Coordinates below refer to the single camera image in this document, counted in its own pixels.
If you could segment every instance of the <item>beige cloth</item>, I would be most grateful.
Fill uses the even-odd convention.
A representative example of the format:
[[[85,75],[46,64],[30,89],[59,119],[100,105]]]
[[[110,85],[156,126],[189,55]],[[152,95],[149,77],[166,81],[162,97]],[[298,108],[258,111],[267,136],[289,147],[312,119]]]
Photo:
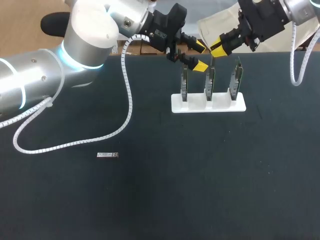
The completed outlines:
[[[210,47],[218,37],[237,28],[239,4],[236,3],[232,7],[218,12],[210,17],[198,21],[199,33],[205,44]],[[308,22],[297,27],[296,48],[303,44],[310,36],[312,36],[319,28],[317,18],[313,18]],[[277,35],[262,42],[257,48],[257,53],[265,52],[289,52],[292,41],[292,23],[285,26],[285,30]],[[251,53],[248,46],[243,44],[241,47],[235,49],[233,53]]]

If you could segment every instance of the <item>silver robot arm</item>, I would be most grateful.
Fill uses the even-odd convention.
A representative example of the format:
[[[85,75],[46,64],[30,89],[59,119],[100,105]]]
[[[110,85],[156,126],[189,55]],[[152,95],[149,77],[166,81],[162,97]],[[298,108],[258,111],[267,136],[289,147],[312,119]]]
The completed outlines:
[[[238,27],[221,34],[210,46],[216,58],[229,56],[242,44],[254,52],[259,43],[285,30],[287,23],[298,26],[315,17],[320,21],[320,0],[238,0],[238,3]]]
[[[64,87],[90,84],[116,44],[118,35],[144,34],[150,46],[165,52],[167,58],[180,60],[191,70],[204,72],[208,67],[196,57],[187,57],[177,49],[186,43],[202,53],[206,49],[196,38],[181,29],[187,10],[175,4],[168,15],[148,11],[146,0],[65,0],[71,8],[66,18],[64,41],[50,49],[65,73]],[[0,116],[35,105],[53,96],[61,81],[61,69],[48,51],[38,50],[0,58]]]

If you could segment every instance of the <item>white holder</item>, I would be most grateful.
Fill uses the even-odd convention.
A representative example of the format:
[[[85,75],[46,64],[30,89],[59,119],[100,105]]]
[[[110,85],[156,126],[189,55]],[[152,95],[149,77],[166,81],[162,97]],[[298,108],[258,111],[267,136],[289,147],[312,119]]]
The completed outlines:
[[[188,93],[187,102],[183,102],[182,94],[171,96],[171,109],[174,114],[182,113],[228,113],[245,112],[247,107],[244,96],[238,93],[236,101],[232,101],[229,89],[227,92],[212,94],[212,101],[207,101],[204,93]]]

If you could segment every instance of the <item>black table surface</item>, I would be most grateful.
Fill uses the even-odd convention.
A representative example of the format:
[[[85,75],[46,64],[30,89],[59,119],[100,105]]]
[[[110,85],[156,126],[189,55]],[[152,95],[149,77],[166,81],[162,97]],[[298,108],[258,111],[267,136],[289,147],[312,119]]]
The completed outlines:
[[[217,92],[227,90],[235,57],[217,60]],[[246,112],[173,114],[181,65],[128,56],[133,115],[121,134],[23,155],[12,144],[20,123],[1,129],[0,239],[320,237],[320,54],[300,87],[290,83],[288,53],[240,58]],[[202,92],[204,81],[190,74],[189,91]],[[65,89],[19,143],[34,150],[103,136],[127,111],[120,58],[109,57],[93,84]]]

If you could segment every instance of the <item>white spiral cable wrap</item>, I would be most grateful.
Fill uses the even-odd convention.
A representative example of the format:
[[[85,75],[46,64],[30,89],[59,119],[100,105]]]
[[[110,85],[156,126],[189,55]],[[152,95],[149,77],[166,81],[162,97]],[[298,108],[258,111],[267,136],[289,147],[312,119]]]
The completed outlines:
[[[297,34],[297,26],[296,24],[293,22],[292,23],[292,41],[291,41],[291,52],[290,52],[290,79],[291,79],[291,83],[294,86],[299,86],[303,79],[304,79],[304,75],[305,75],[305,71],[307,68],[307,64],[309,61],[309,57],[312,53],[312,50],[314,49],[318,39],[320,38],[320,28],[316,31],[314,37],[312,38],[302,61],[302,65],[301,65],[301,69],[300,69],[300,73],[299,73],[299,78],[296,81],[295,79],[295,50],[296,50],[296,34]]]
[[[87,144],[87,143],[93,143],[93,142],[98,142],[98,141],[102,141],[102,140],[106,140],[109,138],[112,138],[113,136],[119,134],[120,132],[122,132],[125,127],[128,125],[131,116],[132,116],[132,111],[133,111],[133,100],[132,100],[132,94],[131,94],[131,89],[130,89],[130,84],[129,84],[129,79],[128,79],[128,75],[127,75],[127,70],[126,70],[126,52],[128,49],[128,46],[130,45],[130,43],[132,41],[135,40],[144,40],[146,42],[149,42],[150,39],[148,36],[145,35],[141,35],[141,34],[135,34],[134,36],[130,37],[128,39],[128,41],[125,43],[125,45],[123,46],[122,49],[122,54],[121,54],[121,67],[122,67],[122,73],[123,73],[123,77],[124,77],[124,82],[125,82],[125,86],[126,86],[126,90],[127,90],[127,94],[128,94],[128,102],[129,102],[129,110],[128,110],[128,115],[126,117],[126,120],[124,121],[123,125],[116,131],[105,135],[105,136],[101,136],[101,137],[97,137],[97,138],[92,138],[92,139],[85,139],[85,140],[80,140],[80,141],[74,141],[74,142],[69,142],[66,144],[62,144],[62,145],[58,145],[58,146],[53,146],[53,147],[49,147],[49,148],[43,148],[43,149],[39,149],[39,150],[25,150],[22,149],[19,145],[18,145],[18,137],[20,135],[20,133],[23,131],[23,129],[32,121],[34,120],[37,116],[39,116],[47,107],[52,106],[52,102],[56,99],[56,97],[59,95],[63,84],[65,82],[65,74],[63,71],[63,66],[62,63],[60,62],[60,60],[58,59],[58,57],[51,51],[44,49],[45,51],[50,52],[55,59],[57,60],[57,62],[59,63],[60,69],[61,69],[61,83],[59,86],[58,91],[56,92],[56,94],[54,95],[53,98],[48,97],[47,99],[45,99],[44,101],[42,101],[41,103],[39,103],[38,105],[30,108],[29,110],[27,110],[26,112],[22,113],[21,115],[14,117],[12,119],[9,119],[7,121],[4,122],[0,122],[0,128],[8,126],[10,124],[13,124],[23,118],[28,117],[29,115],[33,114],[30,118],[28,118],[19,128],[18,130],[15,132],[14,137],[13,137],[13,145],[14,147],[21,153],[24,154],[42,154],[42,153],[47,153],[47,152],[51,152],[54,150],[58,150],[58,149],[63,149],[63,148],[68,148],[71,146],[75,146],[75,145],[80,145],[80,144]]]

